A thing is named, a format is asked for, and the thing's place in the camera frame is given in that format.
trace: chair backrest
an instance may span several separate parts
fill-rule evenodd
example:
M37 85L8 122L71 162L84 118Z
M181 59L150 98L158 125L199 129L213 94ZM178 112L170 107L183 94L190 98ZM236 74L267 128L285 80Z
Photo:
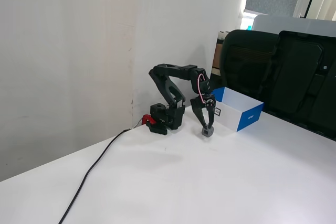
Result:
M224 86L259 99L260 85L270 67L278 35L235 30L223 43L220 75Z

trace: black office chair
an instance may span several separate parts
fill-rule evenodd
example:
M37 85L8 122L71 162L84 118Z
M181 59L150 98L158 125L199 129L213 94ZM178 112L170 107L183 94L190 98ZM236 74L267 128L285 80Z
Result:
M260 85L270 67L278 35L235 30L223 43L220 75L225 87L259 99Z

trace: red component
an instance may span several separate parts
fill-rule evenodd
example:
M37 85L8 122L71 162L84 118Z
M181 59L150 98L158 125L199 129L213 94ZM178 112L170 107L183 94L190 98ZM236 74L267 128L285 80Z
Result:
M153 117L151 115L143 115L142 117L142 121L141 121L141 125L144 125L146 124L146 122L149 122L150 124L155 124L156 123L156 120L153 119Z

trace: cable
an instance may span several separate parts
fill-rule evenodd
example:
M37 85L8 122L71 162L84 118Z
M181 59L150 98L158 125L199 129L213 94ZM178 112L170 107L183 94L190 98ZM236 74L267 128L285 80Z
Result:
M199 79L200 79L201 76L203 77L203 80L205 81L204 75L202 73L200 73L198 78L197 78L197 87L198 87L198 93L200 94L199 96L201 97L201 101L203 103L205 103L204 100L203 100L202 94L201 94L201 90L199 89L200 88Z
M86 172L83 180L82 180L82 183L80 183L80 186L75 194L75 196L73 197L70 205L68 206L67 210L65 211L64 215L62 216L61 220L59 221L58 224L62 224L65 217L68 215L70 209L72 208L73 204L75 203L76 199L77 199L77 196L79 195L84 183L85 183L85 180L87 179L88 175L90 174L90 172L92 171L92 169L98 164L98 162L101 160L101 158L103 157L103 155L105 154L105 152L108 150L108 148L110 147L110 145L114 142L114 140L116 140L120 135L122 135L123 133L129 131L130 129L128 130L123 130L122 132L120 132L114 139L111 140L111 142L108 144L108 146L105 148L105 150L100 154L100 156L98 157L98 159L94 162L94 164L89 168L89 170Z
M138 121L138 123L136 124L136 126L133 127L133 129L136 128L141 121L142 121L142 118Z

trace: pink wire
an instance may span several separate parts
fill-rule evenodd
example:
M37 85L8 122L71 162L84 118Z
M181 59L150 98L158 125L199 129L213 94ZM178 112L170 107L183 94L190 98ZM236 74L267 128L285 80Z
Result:
M203 103L205 103L204 100L203 100L202 94L201 94L201 90L199 89L200 88L199 79L200 79L201 76L203 77L203 80L205 81L204 75L203 74L199 74L199 76L197 78L197 87L198 87L198 93L200 94L199 96L201 97L201 101Z

